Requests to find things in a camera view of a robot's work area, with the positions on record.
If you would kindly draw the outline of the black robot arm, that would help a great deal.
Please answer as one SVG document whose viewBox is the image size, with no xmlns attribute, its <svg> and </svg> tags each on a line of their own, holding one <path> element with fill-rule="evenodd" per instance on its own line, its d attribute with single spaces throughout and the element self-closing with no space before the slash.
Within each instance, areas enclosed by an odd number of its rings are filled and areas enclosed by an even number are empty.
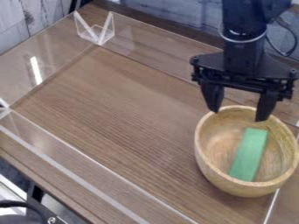
<svg viewBox="0 0 299 224">
<path fill-rule="evenodd" d="M 192 80 L 201 86 L 210 111 L 221 110 L 225 89 L 261 94 L 257 120 L 269 119 L 277 104 L 294 95 L 299 70 L 266 53 L 268 28 L 293 0 L 222 0 L 222 52 L 192 57 Z"/>
</svg>

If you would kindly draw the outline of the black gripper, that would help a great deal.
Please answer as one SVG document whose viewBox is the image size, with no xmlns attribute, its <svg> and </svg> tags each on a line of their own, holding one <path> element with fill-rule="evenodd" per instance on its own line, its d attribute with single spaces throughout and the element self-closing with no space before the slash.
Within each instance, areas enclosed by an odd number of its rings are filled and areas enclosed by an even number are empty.
<svg viewBox="0 0 299 224">
<path fill-rule="evenodd" d="M 225 88 L 261 94 L 258 122 L 269 119 L 278 100 L 293 98 L 299 73 L 265 52 L 262 40 L 246 44 L 228 42 L 222 52 L 196 55 L 190 63 L 192 80 L 201 85 L 208 107 L 214 113 L 221 110 Z"/>
</svg>

